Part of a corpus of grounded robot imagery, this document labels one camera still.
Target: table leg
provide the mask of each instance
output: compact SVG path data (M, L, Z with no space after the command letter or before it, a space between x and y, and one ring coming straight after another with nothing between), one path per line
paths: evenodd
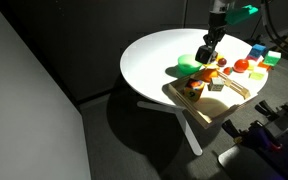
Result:
M169 106L164 106L160 104L154 104L154 103L148 103L148 102L143 102L139 101L137 102L137 106L146 108L146 109L152 109L156 111L162 111L162 112L167 112L167 113L173 113L176 115L177 120L186 136L186 139L188 143L190 144L192 151L195 155L200 156L203 153L203 150L198 143L190 125L188 124L184 114L183 114L183 108L176 108L176 107L169 107Z

